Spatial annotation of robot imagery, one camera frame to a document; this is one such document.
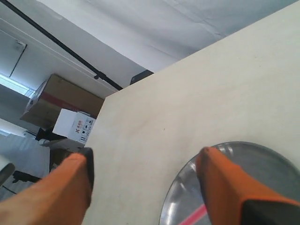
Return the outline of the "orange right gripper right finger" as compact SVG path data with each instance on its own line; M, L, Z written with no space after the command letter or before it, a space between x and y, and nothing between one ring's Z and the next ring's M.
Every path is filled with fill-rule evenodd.
M298 225L300 203L248 175L214 147L196 157L196 174L213 225Z

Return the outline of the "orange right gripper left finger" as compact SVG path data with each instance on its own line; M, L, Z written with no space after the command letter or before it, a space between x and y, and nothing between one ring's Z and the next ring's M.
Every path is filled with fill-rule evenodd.
M91 204L91 148L70 154L49 175L1 202L2 225L80 225Z

